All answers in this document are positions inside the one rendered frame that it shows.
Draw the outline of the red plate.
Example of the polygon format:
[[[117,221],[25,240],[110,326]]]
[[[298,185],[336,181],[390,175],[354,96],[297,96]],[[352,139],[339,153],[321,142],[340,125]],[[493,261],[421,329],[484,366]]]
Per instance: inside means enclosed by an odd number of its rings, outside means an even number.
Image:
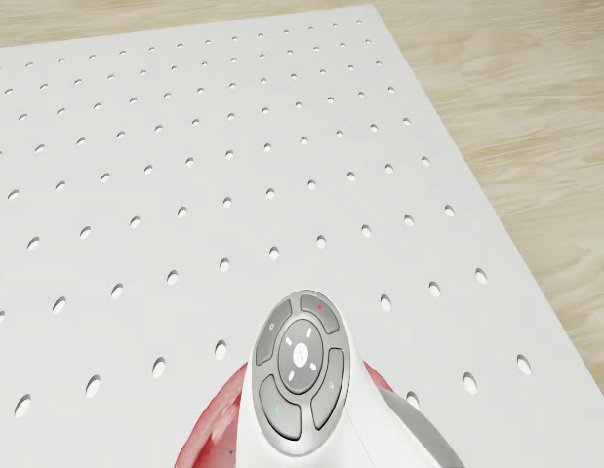
[[[237,430],[245,375],[252,372],[244,364],[227,381],[202,412],[176,460],[175,468],[236,468]],[[362,444],[363,461],[376,467],[395,466],[403,458],[403,444],[396,440],[403,427],[392,420],[392,427],[373,427],[366,437],[355,435]]]

